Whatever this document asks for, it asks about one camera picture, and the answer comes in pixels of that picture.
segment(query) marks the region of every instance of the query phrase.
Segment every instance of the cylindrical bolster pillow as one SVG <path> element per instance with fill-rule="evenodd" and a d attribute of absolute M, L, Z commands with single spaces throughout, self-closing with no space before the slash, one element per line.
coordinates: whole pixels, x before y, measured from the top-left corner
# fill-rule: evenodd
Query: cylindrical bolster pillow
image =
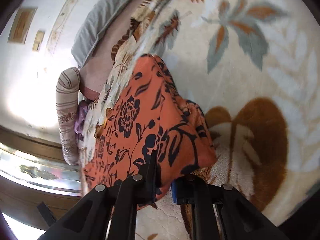
<path fill-rule="evenodd" d="M 62 153 L 69 165 L 76 165 L 79 159 L 74 131 L 79 84 L 78 68 L 72 67 L 61 73 L 56 87 L 56 106 Z"/>

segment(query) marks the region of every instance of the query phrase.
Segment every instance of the metal screw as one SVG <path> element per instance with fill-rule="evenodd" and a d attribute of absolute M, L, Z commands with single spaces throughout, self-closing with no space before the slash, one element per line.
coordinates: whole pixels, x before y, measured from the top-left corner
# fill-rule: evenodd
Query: metal screw
<path fill-rule="evenodd" d="M 223 184 L 223 188 L 225 190 L 232 190 L 233 186 L 231 184 L 229 184 L 229 183 L 225 183 L 225 184 Z"/>
<path fill-rule="evenodd" d="M 133 177 L 133 180 L 135 180 L 135 181 L 139 181 L 139 180 L 142 180 L 142 175 L 141 174 L 137 174 L 137 175 L 134 175 Z"/>
<path fill-rule="evenodd" d="M 187 175 L 186 175 L 186 180 L 188 180 L 188 181 L 193 181 L 193 180 L 195 180 L 195 176 L 192 175 L 192 174 L 187 174 Z"/>
<path fill-rule="evenodd" d="M 105 185 L 103 184 L 99 184 L 95 187 L 95 190 L 98 191 L 98 192 L 101 192 L 101 191 L 104 191 L 104 189 L 106 188 Z"/>

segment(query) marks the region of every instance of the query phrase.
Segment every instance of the orange floral fabric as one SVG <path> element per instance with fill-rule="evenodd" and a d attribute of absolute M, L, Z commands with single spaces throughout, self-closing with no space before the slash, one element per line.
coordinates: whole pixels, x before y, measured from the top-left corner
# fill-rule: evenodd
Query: orange floral fabric
<path fill-rule="evenodd" d="M 158 56 L 145 54 L 137 60 L 128 86 L 107 116 L 94 157 L 84 168 L 89 189 L 110 187 L 137 174 L 156 151 L 160 199 L 174 179 L 216 162 L 200 107 L 179 96 Z"/>

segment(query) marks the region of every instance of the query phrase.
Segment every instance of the floral blanket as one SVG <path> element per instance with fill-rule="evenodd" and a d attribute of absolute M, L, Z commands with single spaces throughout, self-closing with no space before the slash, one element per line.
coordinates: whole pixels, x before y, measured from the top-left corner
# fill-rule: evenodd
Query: floral blanket
<path fill-rule="evenodd" d="M 82 166 L 136 60 L 157 54 L 181 97 L 205 114 L 218 161 L 196 174 L 233 184 L 274 224 L 284 222 L 320 179 L 320 27 L 305 4 L 146 0 L 132 22 L 137 27 L 117 46 L 105 89 L 89 106 Z M 138 212 L 137 239 L 186 239 L 188 208 L 172 206 L 170 195 L 156 205 Z"/>

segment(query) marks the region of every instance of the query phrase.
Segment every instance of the gray pillow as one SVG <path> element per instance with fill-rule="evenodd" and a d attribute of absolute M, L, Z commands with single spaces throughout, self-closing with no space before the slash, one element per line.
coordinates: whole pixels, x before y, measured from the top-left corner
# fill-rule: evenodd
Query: gray pillow
<path fill-rule="evenodd" d="M 94 5 L 80 27 L 71 49 L 79 69 L 83 67 L 113 19 L 121 13 L 129 1 L 99 0 Z"/>

